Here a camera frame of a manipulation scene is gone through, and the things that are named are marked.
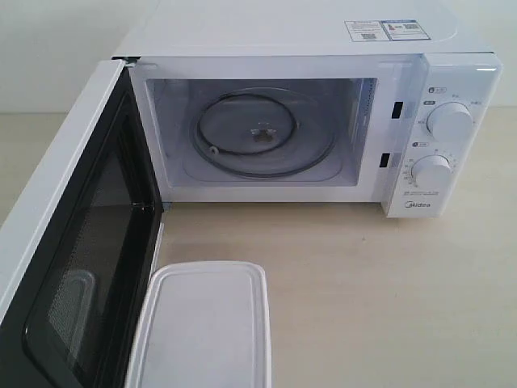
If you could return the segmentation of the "white lidded plastic container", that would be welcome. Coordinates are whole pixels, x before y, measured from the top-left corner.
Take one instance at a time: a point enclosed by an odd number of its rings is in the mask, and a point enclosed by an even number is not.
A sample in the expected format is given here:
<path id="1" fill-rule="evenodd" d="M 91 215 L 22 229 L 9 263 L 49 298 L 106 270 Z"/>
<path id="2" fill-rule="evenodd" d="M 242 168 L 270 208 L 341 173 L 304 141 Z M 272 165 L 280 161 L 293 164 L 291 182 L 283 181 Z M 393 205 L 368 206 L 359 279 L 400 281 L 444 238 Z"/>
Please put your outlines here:
<path id="1" fill-rule="evenodd" d="M 270 387 L 266 273 L 242 261 L 170 264 L 150 278 L 127 387 Z"/>

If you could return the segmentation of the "white microwave door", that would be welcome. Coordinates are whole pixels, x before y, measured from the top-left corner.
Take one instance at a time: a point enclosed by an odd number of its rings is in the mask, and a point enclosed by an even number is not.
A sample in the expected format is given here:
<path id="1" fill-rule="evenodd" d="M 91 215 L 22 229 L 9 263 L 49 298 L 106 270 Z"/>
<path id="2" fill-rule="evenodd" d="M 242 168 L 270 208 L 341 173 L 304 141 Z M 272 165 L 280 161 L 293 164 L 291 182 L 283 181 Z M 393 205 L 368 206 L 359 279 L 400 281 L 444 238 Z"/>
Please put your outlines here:
<path id="1" fill-rule="evenodd" d="M 1 384 L 121 387 L 162 199 L 129 64 L 91 75 L 1 228 Z"/>

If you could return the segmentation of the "white microwave oven body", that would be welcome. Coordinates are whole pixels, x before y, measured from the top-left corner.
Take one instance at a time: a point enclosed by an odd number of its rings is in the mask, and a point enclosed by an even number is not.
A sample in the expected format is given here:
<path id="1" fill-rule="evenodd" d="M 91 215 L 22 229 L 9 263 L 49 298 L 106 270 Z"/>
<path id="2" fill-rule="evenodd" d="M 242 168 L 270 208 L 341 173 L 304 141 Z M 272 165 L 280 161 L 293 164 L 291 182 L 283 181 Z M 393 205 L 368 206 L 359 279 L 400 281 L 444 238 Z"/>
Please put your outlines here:
<path id="1" fill-rule="evenodd" d="M 354 42 L 344 22 L 414 19 L 420 41 Z M 494 50 L 439 1 L 160 1 L 114 53 L 130 67 L 161 198 L 179 202 L 376 203 L 387 217 L 445 210 L 502 72 Z M 279 87 L 314 97 L 337 141 L 305 172 L 243 179 L 191 144 L 200 109 L 224 93 Z M 457 102 L 473 130 L 438 141 L 427 117 Z M 448 186 L 412 166 L 445 157 Z"/>

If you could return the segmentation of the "glass turntable plate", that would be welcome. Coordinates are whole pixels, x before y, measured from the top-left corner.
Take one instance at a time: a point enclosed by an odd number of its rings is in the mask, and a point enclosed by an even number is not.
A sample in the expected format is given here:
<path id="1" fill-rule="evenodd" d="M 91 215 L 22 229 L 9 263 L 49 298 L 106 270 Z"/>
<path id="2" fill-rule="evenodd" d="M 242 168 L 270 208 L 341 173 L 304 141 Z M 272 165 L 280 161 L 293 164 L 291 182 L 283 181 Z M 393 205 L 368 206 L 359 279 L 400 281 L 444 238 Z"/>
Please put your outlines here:
<path id="1" fill-rule="evenodd" d="M 217 169 L 264 180 L 315 167 L 330 154 L 337 134 L 314 97 L 286 88 L 249 87 L 206 103 L 192 123 L 190 140 Z"/>

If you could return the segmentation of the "lower white timer knob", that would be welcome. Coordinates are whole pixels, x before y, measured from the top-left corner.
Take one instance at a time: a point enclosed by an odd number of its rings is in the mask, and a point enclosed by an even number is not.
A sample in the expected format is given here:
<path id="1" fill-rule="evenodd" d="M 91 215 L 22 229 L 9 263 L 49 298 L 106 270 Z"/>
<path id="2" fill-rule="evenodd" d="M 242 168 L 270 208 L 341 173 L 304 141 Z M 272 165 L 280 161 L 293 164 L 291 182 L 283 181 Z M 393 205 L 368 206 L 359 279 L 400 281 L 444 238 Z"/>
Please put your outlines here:
<path id="1" fill-rule="evenodd" d="M 452 168 L 445 157 L 431 155 L 419 159 L 412 166 L 411 176 L 419 188 L 443 188 L 451 181 Z"/>

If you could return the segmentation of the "upper white control knob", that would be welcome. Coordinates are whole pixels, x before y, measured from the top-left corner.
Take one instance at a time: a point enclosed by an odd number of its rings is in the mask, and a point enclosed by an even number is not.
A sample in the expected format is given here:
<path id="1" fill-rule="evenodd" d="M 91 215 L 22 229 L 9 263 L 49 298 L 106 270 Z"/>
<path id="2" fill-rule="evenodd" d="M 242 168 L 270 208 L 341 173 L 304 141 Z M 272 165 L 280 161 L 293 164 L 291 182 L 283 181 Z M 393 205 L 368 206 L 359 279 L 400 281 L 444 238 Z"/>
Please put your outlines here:
<path id="1" fill-rule="evenodd" d="M 444 103 L 427 117 L 427 129 L 438 141 L 456 141 L 473 130 L 473 117 L 462 103 Z"/>

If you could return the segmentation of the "warning label sticker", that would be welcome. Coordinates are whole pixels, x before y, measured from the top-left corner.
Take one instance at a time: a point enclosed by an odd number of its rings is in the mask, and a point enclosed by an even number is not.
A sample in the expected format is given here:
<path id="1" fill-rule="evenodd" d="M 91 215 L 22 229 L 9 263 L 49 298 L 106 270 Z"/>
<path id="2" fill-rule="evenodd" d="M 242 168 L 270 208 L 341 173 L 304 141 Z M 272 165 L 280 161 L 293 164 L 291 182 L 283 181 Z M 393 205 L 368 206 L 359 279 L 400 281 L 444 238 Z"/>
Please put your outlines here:
<path id="1" fill-rule="evenodd" d="M 345 27 L 354 42 L 420 41 L 430 37 L 417 20 L 355 20 L 345 21 Z"/>

